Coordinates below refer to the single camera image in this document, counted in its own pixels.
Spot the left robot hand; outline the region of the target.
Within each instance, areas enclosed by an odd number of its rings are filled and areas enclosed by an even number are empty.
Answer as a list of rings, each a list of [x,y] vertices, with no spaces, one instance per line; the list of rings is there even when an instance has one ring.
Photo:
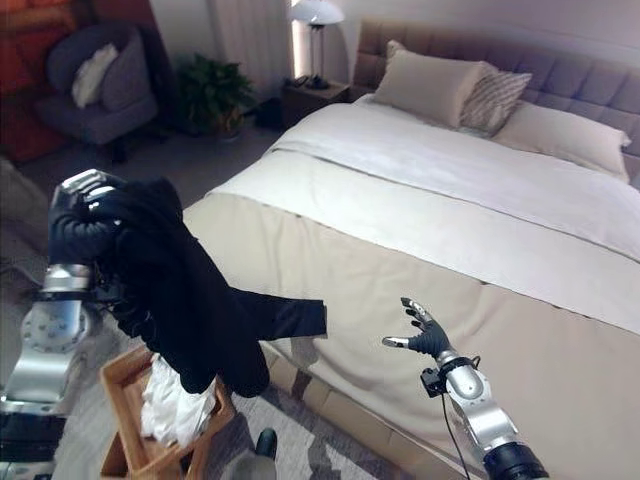
[[[48,213],[51,264],[90,265],[112,250],[126,226],[110,211],[127,182],[89,169],[59,184]]]

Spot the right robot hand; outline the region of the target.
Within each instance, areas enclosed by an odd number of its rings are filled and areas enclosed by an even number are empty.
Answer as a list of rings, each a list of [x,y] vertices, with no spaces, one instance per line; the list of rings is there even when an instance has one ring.
[[[402,297],[400,301],[405,313],[413,318],[411,324],[416,326],[420,333],[412,337],[384,337],[382,339],[384,346],[408,349],[429,355],[434,359],[438,359],[443,352],[452,349],[444,329],[422,305],[408,297]]]

